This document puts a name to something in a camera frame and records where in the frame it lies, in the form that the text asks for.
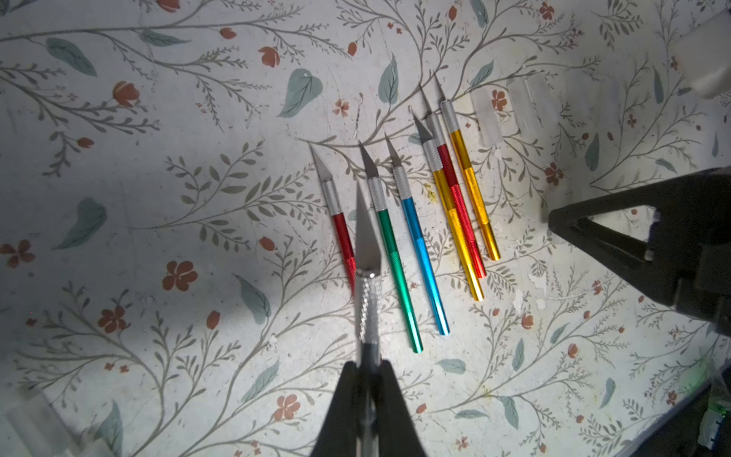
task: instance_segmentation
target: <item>floral tablecloth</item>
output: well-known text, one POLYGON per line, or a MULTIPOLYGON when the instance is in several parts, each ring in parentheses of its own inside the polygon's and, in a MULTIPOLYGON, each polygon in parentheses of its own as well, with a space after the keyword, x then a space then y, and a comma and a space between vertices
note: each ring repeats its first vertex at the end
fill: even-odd
MULTIPOLYGON (((725 360, 727 340, 553 236, 545 214, 577 194, 729 163, 731 94, 700 100, 670 49, 725 7, 0 0, 1 404, 41 391, 73 434, 118 457, 307 456, 355 349, 308 143, 353 230, 360 140, 389 189, 425 344, 409 349, 385 274, 382 354, 429 454, 616 454, 725 360), (595 93, 615 81, 601 105, 616 115, 579 113, 572 72, 595 93), (424 111, 420 85, 436 106, 435 74, 503 254, 486 264, 481 303, 413 136, 409 106, 424 111), (560 112, 533 137, 507 90, 529 75, 560 112), (469 92, 483 86, 501 148, 480 142, 469 92), (384 133, 408 169, 448 337, 384 133)), ((642 238, 648 217, 606 222, 642 238)), ((0 455, 22 455, 5 419, 1 430, 0 455)))

